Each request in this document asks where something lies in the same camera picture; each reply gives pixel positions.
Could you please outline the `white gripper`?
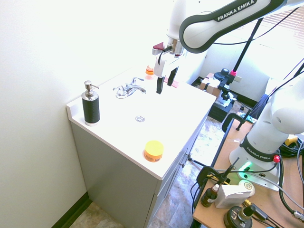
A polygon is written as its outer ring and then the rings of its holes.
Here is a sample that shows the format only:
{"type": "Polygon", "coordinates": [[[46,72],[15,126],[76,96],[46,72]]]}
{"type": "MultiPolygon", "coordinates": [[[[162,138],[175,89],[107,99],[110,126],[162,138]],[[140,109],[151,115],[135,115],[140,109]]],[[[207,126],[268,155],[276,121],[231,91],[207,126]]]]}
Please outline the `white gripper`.
{"type": "Polygon", "coordinates": [[[157,78],[156,93],[161,94],[165,77],[169,77],[167,81],[168,86],[172,86],[179,66],[179,57],[173,54],[160,53],[155,62],[154,74],[157,78]]]}

